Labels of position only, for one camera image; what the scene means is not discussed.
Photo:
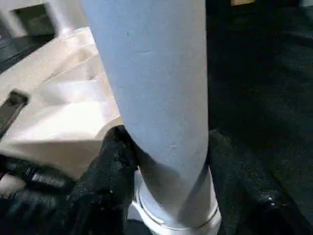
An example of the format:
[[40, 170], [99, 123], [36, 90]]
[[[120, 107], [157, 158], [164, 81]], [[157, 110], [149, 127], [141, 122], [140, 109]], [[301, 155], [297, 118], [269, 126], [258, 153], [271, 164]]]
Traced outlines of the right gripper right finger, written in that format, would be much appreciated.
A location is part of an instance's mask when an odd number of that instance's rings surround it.
[[208, 161], [222, 216], [221, 235], [311, 235], [291, 195], [246, 146], [209, 131]]

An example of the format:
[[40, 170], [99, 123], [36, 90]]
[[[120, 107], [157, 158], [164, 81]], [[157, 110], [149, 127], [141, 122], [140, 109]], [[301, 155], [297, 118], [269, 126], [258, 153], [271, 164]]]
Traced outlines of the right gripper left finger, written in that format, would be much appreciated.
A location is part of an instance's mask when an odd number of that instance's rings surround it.
[[61, 233], [123, 235], [137, 168], [134, 141], [126, 128], [111, 128], [69, 196]]

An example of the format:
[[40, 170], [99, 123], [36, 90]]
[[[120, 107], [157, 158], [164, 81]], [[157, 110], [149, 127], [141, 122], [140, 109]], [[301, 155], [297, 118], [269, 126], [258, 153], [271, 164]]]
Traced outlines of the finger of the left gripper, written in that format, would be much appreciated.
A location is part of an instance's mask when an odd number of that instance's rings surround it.
[[3, 138], [21, 110], [28, 104], [27, 94], [12, 90], [4, 103], [0, 106], [0, 139]]
[[52, 194], [67, 194], [75, 186], [74, 179], [50, 165], [1, 156], [0, 178], [2, 179], [5, 176], [22, 183], [23, 186], [1, 190], [1, 197], [6, 197], [20, 189]]

